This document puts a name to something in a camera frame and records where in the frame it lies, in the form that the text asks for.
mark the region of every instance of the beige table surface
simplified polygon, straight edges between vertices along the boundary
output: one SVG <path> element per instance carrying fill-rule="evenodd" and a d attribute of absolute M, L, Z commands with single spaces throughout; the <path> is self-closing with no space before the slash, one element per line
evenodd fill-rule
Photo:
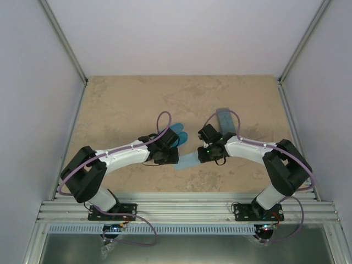
<path fill-rule="evenodd" d="M 171 112 L 173 123 L 184 124 L 188 133 L 179 154 L 196 151 L 201 146 L 197 132 L 222 107 L 240 115 L 243 137 L 268 142 L 291 138 L 272 76 L 94 76 L 84 94 L 66 162 L 86 145 L 111 149 L 155 133 L 156 118 L 163 110 Z M 218 128 L 216 117 L 211 123 Z M 162 127 L 166 124 L 163 117 Z M 115 192 L 251 193 L 269 182 L 264 166 L 229 158 L 224 166 L 211 162 L 183 170 L 132 164 L 107 174 L 102 185 Z"/>

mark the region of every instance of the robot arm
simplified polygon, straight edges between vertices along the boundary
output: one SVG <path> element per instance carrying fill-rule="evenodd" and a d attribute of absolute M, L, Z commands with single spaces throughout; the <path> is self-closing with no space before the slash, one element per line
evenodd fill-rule
<path fill-rule="evenodd" d="M 312 171 L 307 161 L 289 140 L 279 143 L 265 143 L 246 139 L 238 139 L 236 134 L 222 135 L 208 124 L 199 131 L 199 138 L 203 140 L 203 147 L 198 148 L 198 158 L 201 163 L 218 161 L 227 157 L 241 157 L 264 165 L 271 180 L 251 203 L 252 212 L 257 219 L 264 219 L 273 206 L 285 196 L 292 196 L 298 188 L 309 178 L 307 172 L 290 157 L 270 148 L 275 146 L 302 161 Z"/>
<path fill-rule="evenodd" d="M 178 140 L 178 135 L 169 128 L 155 142 L 143 145 L 155 136 L 157 135 L 142 136 L 131 144 L 110 150 L 94 151 L 90 146 L 85 146 L 68 163 L 60 177 L 64 180 L 85 161 L 106 153 L 106 155 L 92 161 L 89 167 L 82 168 L 76 172 L 66 182 L 66 186 L 78 203 L 89 202 L 103 211 L 108 211 L 119 202 L 110 191 L 101 187 L 106 174 L 133 163 L 143 163 L 150 160 L 153 160 L 158 165 L 178 163 L 177 147 L 172 147 Z"/>

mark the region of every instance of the white wall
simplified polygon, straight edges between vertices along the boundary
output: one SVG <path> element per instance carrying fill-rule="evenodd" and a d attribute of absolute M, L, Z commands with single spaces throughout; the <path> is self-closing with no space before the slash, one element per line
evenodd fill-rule
<path fill-rule="evenodd" d="M 49 0 L 87 76 L 279 76 L 322 0 Z"/>
<path fill-rule="evenodd" d="M 286 81 L 321 195 L 352 248 L 352 1 L 334 1 Z"/>
<path fill-rule="evenodd" d="M 0 1 L 0 256 L 22 263 L 83 87 L 36 0 Z"/>

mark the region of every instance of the black mounting plate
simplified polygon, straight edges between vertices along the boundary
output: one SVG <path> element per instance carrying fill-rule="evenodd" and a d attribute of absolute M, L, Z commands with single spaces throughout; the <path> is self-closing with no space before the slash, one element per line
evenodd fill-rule
<path fill-rule="evenodd" d="M 252 210 L 251 203 L 234 203 L 233 212 L 237 222 L 256 222 L 256 221 L 266 221 L 266 222 L 277 222 L 275 214 L 279 217 L 280 222 L 284 221 L 284 213 L 282 211 L 281 204 L 277 203 L 267 213 L 262 219 L 258 219 Z"/>
<path fill-rule="evenodd" d="M 108 216 L 99 212 L 94 206 L 90 206 L 90 212 L 88 214 L 88 221 L 125 221 L 123 216 Z M 119 203 L 112 207 L 108 213 L 131 213 L 137 214 L 137 204 L 136 203 Z M 128 217 L 130 222 L 136 221 L 135 217 Z"/>

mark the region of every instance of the white plastic casing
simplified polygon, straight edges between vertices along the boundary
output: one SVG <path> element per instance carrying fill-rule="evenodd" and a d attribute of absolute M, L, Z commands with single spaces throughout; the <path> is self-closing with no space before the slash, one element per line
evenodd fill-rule
<path fill-rule="evenodd" d="M 106 153 L 106 156 L 99 158 L 100 161 L 106 163 L 107 170 L 105 175 L 127 165 L 133 163 L 142 163 L 148 159 L 150 152 L 148 151 L 147 146 L 134 147 L 136 145 L 143 144 L 142 141 L 136 140 L 129 145 L 121 146 L 118 148 L 131 146 L 132 148 L 128 150 L 118 151 L 114 154 L 109 155 L 109 151 L 114 150 L 116 148 L 112 148 L 110 150 L 97 150 L 96 155 L 100 155 Z M 89 203 L 98 206 L 103 211 L 110 210 L 115 204 L 116 200 L 114 196 L 105 188 L 100 187 L 96 195 L 91 198 Z"/>
<path fill-rule="evenodd" d="M 257 196 L 256 200 L 261 207 L 265 210 L 269 210 L 284 198 L 285 195 L 279 193 L 274 186 L 270 184 Z"/>
<path fill-rule="evenodd" d="M 228 155 L 230 155 L 231 157 L 246 158 L 247 160 L 251 160 L 264 165 L 263 156 L 266 152 L 271 151 L 271 148 L 264 147 L 263 142 L 254 140 L 251 141 L 258 144 L 263 144 L 263 146 L 254 146 L 240 141 L 236 136 L 233 136 L 227 141 L 225 149 Z M 268 145 L 276 146 L 276 143 L 268 143 Z"/>
<path fill-rule="evenodd" d="M 92 205 L 98 206 L 103 211 L 109 211 L 115 204 L 114 196 L 105 188 L 100 187 L 96 195 L 88 200 Z"/>
<path fill-rule="evenodd" d="M 231 157 L 241 157 L 247 160 L 255 161 L 264 165 L 263 156 L 266 152 L 272 151 L 271 148 L 265 147 L 264 144 L 276 146 L 276 143 L 264 143 L 260 141 L 250 140 L 262 146 L 254 146 L 243 141 L 247 139 L 239 140 L 236 136 L 231 137 L 225 149 Z M 280 202 L 285 195 L 279 193 L 272 184 L 262 191 L 256 198 L 258 204 L 265 210 L 271 209 L 275 204 Z"/>

